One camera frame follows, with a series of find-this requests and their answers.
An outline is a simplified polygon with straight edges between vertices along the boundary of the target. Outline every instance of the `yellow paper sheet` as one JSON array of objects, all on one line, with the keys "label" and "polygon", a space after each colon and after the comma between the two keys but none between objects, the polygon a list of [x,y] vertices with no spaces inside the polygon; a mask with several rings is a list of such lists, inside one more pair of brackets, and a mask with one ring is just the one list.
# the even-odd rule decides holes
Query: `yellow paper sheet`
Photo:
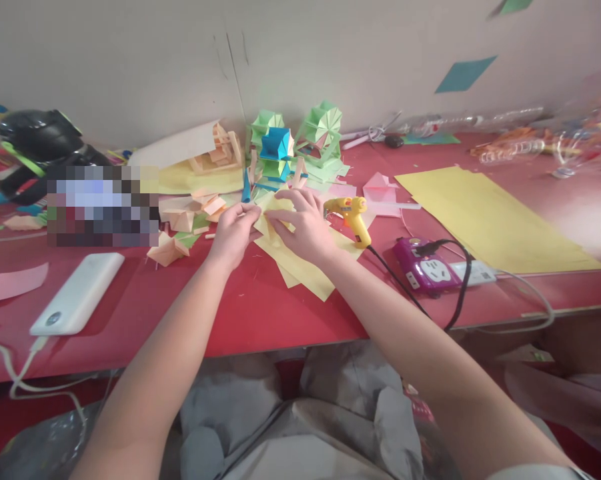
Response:
[{"label": "yellow paper sheet", "polygon": [[396,180],[493,268],[513,273],[601,269],[601,262],[481,173],[451,167]]},{"label": "yellow paper sheet", "polygon": [[[291,201],[278,200],[273,197],[273,192],[262,197],[258,201],[258,205],[262,208],[263,213],[267,210],[293,209]],[[279,235],[270,227],[269,221],[264,215],[261,215],[253,226],[263,234],[261,238],[255,241],[255,244],[276,261],[287,288],[302,283],[322,301],[325,301],[332,294],[335,289],[334,284],[318,267],[301,259],[289,250]],[[357,249],[351,239],[332,228],[329,228],[329,230],[338,247],[350,252],[355,259],[360,257],[363,250]]]},{"label": "yellow paper sheet", "polygon": [[204,187],[216,193],[229,193],[244,187],[243,169],[196,175],[187,160],[162,169],[158,181],[158,193],[163,195],[185,195]]}]

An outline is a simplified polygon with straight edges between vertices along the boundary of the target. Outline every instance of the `clear plastic bottle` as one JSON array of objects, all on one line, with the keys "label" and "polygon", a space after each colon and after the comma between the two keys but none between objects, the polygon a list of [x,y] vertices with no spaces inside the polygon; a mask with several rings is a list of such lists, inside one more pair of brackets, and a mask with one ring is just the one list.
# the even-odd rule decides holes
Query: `clear plastic bottle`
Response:
[{"label": "clear plastic bottle", "polygon": [[509,141],[493,145],[492,149],[480,155],[483,165],[499,165],[513,161],[529,161],[545,150],[545,142],[541,139]]}]

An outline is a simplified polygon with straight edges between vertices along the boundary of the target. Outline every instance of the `electrical outlet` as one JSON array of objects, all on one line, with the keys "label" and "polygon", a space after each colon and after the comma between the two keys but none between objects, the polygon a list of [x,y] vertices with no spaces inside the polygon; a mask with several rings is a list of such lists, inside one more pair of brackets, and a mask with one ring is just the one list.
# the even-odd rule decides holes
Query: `electrical outlet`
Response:
[{"label": "electrical outlet", "polygon": [[[450,263],[450,267],[454,269],[456,275],[461,280],[465,277],[467,262]],[[494,270],[479,260],[472,261],[472,272],[469,275],[468,286],[481,285],[483,283],[493,283],[497,280]]]}]

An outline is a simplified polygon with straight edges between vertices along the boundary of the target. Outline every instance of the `blue paper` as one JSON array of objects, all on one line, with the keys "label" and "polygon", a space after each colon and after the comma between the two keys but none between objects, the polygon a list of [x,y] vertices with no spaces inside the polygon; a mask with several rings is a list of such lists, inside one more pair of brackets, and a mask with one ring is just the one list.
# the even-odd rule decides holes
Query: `blue paper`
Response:
[{"label": "blue paper", "polygon": [[436,133],[431,137],[421,139],[407,135],[406,137],[402,137],[402,139],[405,141],[405,145],[449,145],[450,143],[460,143],[460,140],[448,133]]},{"label": "blue paper", "polygon": [[436,93],[469,90],[497,57],[453,64]]}]

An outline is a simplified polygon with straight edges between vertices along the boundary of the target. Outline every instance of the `yellow glue gun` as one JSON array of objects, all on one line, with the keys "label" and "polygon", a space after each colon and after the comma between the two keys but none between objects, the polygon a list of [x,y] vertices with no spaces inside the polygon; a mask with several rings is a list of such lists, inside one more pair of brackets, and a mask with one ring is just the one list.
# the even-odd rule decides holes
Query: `yellow glue gun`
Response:
[{"label": "yellow glue gun", "polygon": [[365,249],[372,244],[365,222],[360,215],[367,211],[364,197],[337,198],[325,202],[325,210],[339,213],[345,219],[345,226],[350,227],[356,236],[356,248]]}]

